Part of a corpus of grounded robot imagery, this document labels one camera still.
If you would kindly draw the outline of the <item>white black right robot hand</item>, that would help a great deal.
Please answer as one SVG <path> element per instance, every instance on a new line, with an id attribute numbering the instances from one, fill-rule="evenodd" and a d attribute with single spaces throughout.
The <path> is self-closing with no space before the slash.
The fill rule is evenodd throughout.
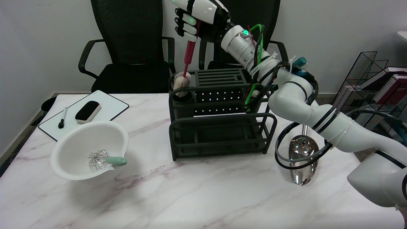
<path id="1" fill-rule="evenodd" d="M 196 42 L 219 42 L 231 18 L 219 0 L 170 0 L 176 6 L 175 31 L 180 37 Z"/>

